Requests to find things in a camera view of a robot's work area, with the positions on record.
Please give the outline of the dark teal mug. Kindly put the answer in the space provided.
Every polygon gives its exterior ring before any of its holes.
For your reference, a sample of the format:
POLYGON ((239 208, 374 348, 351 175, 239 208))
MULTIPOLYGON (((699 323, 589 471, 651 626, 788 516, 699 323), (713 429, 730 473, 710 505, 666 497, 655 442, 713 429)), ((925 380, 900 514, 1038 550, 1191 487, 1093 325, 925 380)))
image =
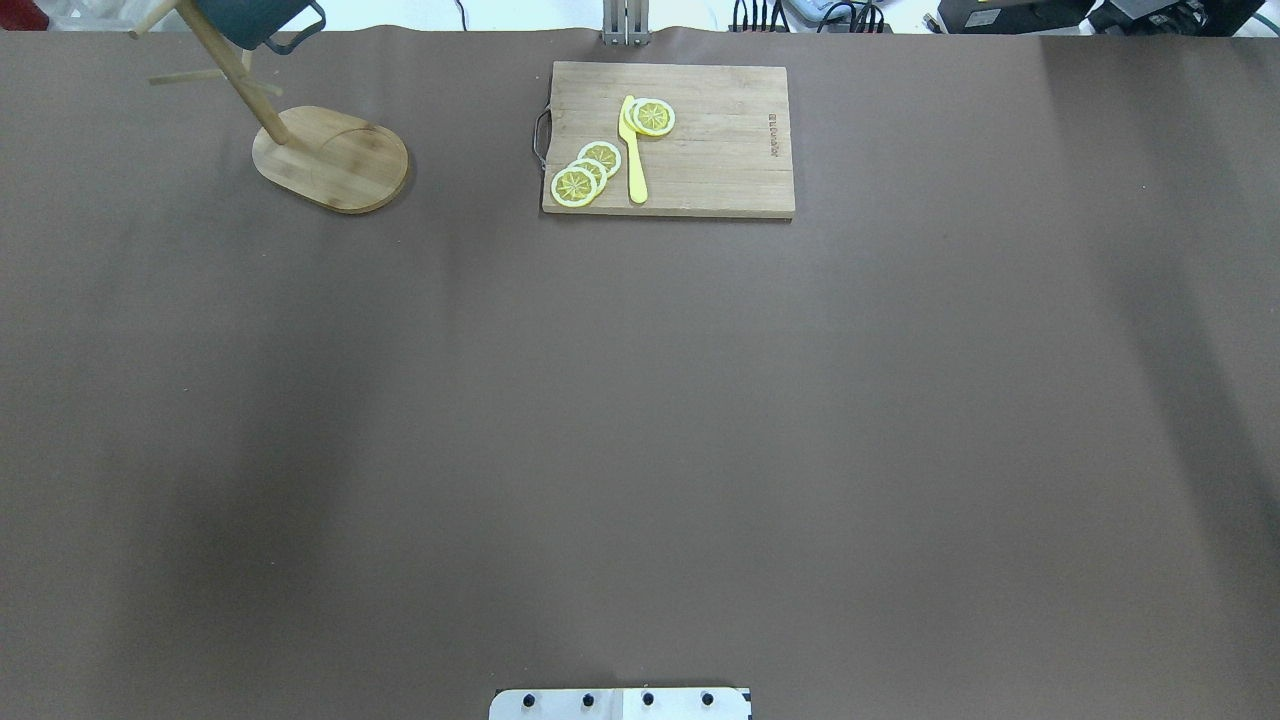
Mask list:
POLYGON ((325 9, 317 1, 195 1, 195 5, 237 47, 255 50, 266 46, 280 56, 291 55, 326 27, 325 9), (305 10, 314 12, 317 19, 289 42, 276 42, 273 36, 305 10))

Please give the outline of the wooden cup storage rack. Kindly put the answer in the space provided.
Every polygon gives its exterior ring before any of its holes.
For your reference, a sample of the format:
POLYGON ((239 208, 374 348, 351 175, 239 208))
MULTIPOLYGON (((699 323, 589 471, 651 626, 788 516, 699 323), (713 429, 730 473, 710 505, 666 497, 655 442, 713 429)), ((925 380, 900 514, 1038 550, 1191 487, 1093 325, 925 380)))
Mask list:
MULTIPOLYGON (((225 79, 257 120, 251 159, 260 176, 310 202, 349 215, 384 208, 406 187, 411 158, 397 133, 320 106, 278 111, 269 99, 274 87, 252 76, 253 50, 225 38, 195 1, 156 1, 128 28, 128 36, 141 38, 173 12, 212 59, 215 67, 209 77, 225 79)), ((273 38, 287 44, 316 19, 314 12, 305 10, 273 38)))

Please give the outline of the front lemon slice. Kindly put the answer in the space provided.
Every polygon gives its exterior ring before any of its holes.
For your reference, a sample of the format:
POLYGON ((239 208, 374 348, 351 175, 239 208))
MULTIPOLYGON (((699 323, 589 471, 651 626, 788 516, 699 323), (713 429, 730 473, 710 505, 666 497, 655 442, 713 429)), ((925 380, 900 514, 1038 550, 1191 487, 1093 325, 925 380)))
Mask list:
POLYGON ((594 190, 586 172, 566 167, 552 177, 549 195, 562 208, 584 208, 599 195, 594 190))

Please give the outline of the middle lemon slice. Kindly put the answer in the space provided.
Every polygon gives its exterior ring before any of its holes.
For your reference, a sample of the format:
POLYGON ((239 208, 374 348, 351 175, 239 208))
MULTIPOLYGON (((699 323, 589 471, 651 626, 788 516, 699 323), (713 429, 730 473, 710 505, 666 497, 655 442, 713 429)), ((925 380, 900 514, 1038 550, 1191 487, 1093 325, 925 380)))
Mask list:
POLYGON ((609 179, 608 167, 591 158, 579 158, 570 164, 570 168, 586 172, 591 177, 595 193, 603 190, 609 179))

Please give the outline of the rear lemon slice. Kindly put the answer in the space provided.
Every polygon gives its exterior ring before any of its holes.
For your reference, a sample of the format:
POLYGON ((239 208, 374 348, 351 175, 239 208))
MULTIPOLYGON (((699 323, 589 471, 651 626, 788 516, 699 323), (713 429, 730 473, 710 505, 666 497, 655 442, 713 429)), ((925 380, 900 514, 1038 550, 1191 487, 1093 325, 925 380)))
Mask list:
POLYGON ((604 167, 605 174, 614 177, 623 160, 623 155, 617 146, 607 141, 594 141, 584 145, 577 155, 579 160, 593 160, 604 167))

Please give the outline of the bamboo cutting board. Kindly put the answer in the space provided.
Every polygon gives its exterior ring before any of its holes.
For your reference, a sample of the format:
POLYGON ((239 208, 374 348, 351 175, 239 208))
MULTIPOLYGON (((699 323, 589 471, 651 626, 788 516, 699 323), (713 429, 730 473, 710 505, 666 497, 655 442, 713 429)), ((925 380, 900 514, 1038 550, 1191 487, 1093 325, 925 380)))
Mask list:
POLYGON ((580 215, 792 219, 796 211, 788 101, 782 67, 556 61, 548 102, 550 138, 541 205, 552 177, 580 149, 607 141, 623 155, 618 173, 580 215), (663 137, 640 135, 649 199, 628 199, 627 158, 617 135, 626 95, 657 97, 676 113, 663 137))

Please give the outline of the lemon slice by knife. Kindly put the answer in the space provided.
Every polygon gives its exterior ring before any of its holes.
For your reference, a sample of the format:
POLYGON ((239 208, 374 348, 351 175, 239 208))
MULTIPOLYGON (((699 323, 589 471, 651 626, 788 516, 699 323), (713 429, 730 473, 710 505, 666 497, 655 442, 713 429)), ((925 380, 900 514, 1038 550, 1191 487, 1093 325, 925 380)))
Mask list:
POLYGON ((628 109, 628 123, 637 135, 663 137, 676 123, 675 109, 657 97, 636 97, 628 109))

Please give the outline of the lemon slice under knife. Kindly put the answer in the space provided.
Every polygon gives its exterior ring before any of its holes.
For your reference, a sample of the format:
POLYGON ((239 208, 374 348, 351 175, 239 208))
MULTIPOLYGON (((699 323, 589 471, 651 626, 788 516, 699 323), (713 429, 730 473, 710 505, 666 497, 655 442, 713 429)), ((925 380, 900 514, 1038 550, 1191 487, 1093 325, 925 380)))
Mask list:
POLYGON ((635 110, 634 110, 635 105, 636 105, 636 101, 637 101, 637 99, 635 96, 627 96, 623 100, 623 105, 620 109, 620 135, 623 133, 623 129, 626 129, 627 132, 630 132, 631 136, 636 136, 636 137, 640 136, 640 135, 645 135, 645 131, 636 122, 635 110))

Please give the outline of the aluminium frame post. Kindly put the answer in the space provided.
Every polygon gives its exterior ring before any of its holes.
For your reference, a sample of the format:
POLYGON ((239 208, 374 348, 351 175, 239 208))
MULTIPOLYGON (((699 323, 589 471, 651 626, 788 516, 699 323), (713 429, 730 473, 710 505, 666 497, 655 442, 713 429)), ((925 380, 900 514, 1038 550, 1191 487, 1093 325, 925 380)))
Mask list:
POLYGON ((641 47, 652 41, 648 0, 604 0, 602 42, 609 47, 641 47))

